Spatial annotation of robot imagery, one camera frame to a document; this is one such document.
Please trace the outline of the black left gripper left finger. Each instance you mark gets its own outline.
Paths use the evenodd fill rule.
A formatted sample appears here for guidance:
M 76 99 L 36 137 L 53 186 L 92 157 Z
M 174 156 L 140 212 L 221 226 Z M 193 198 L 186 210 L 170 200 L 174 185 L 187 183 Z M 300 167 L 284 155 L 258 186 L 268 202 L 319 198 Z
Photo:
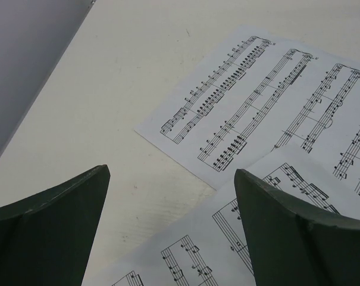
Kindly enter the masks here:
M 0 285 L 81 285 L 109 180 L 99 165 L 0 207 Z

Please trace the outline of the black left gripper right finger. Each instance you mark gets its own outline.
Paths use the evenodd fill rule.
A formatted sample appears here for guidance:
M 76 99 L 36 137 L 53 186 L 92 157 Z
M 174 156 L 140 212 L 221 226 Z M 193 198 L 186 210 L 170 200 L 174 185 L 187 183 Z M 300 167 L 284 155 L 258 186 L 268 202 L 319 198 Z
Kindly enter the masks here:
M 234 187 L 257 285 L 360 285 L 360 220 L 238 169 Z

